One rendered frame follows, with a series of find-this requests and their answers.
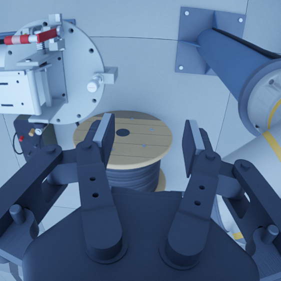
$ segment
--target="blue cylinder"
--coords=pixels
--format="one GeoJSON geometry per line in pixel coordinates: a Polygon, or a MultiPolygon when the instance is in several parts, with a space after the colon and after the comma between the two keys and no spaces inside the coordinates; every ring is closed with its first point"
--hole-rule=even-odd
{"type": "Polygon", "coordinates": [[[198,53],[213,69],[232,95],[239,100],[247,78],[272,59],[215,30],[199,34],[198,53]]]}

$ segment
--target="black wire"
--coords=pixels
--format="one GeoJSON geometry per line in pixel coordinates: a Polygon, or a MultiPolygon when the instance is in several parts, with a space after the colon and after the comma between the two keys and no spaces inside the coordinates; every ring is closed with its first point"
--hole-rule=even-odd
{"type": "Polygon", "coordinates": [[[21,155],[21,154],[23,154],[23,152],[22,152],[22,153],[18,153],[18,152],[16,151],[16,149],[15,149],[15,137],[16,137],[16,134],[17,134],[17,132],[15,132],[14,135],[13,135],[12,148],[13,148],[13,151],[14,151],[16,154],[21,155]]]}

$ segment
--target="tiled floor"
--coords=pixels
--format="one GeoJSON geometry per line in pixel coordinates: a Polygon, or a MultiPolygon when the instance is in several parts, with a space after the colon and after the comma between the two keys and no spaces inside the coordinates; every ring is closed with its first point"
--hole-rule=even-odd
{"type": "MultiPolygon", "coordinates": [[[[101,102],[91,115],[140,111],[161,119],[171,129],[173,144],[161,161],[167,191],[184,191],[189,181],[182,153],[186,119],[197,120],[222,158],[254,138],[239,118],[237,101],[218,77],[175,73],[180,9],[246,14],[243,38],[281,53],[279,0],[80,0],[79,8],[74,1],[47,2],[42,8],[36,0],[28,4],[17,1],[16,10],[8,1],[1,3],[5,13],[0,17],[0,32],[16,31],[57,11],[65,19],[76,19],[77,27],[91,36],[104,65],[117,66],[119,73],[114,85],[105,86],[101,102]]],[[[12,147],[16,117],[0,114],[0,187],[25,164],[23,155],[16,155],[12,147]]],[[[73,148],[75,128],[75,124],[55,126],[58,144],[64,150],[73,148]]],[[[17,140],[15,148],[20,151],[17,140]]],[[[73,183],[43,219],[40,234],[79,206],[78,184],[73,183]]],[[[0,271],[0,281],[12,280],[9,278],[13,278],[10,273],[0,271]]]]}

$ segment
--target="yellow band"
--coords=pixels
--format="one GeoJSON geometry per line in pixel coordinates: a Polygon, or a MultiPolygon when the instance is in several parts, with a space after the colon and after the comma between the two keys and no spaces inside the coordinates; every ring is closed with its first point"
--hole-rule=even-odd
{"type": "Polygon", "coordinates": [[[232,235],[233,235],[235,240],[244,238],[244,236],[242,235],[241,232],[233,233],[232,235]]]}
{"type": "Polygon", "coordinates": [[[272,136],[272,134],[267,130],[263,134],[264,138],[267,140],[271,148],[273,149],[274,153],[278,157],[278,159],[281,161],[281,147],[276,141],[276,139],[272,136]]]}
{"type": "Polygon", "coordinates": [[[268,118],[268,124],[267,124],[267,127],[268,129],[271,128],[271,121],[272,121],[272,118],[273,118],[273,115],[275,113],[275,111],[277,110],[277,108],[279,107],[279,105],[281,105],[281,98],[278,100],[278,102],[274,105],[274,107],[272,108],[270,114],[269,114],[269,118],[268,118]]]}

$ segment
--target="wooden spool top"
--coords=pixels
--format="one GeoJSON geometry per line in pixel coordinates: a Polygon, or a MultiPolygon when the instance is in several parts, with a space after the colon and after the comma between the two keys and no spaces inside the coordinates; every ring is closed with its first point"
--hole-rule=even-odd
{"type": "MultiPolygon", "coordinates": [[[[172,132],[158,118],[136,111],[111,111],[115,114],[115,139],[111,151],[108,169],[129,170],[151,165],[163,158],[172,146],[172,132]],[[129,130],[129,135],[119,136],[116,131],[129,130]]],[[[81,123],[73,134],[74,147],[82,142],[96,120],[103,113],[81,123]]]]}

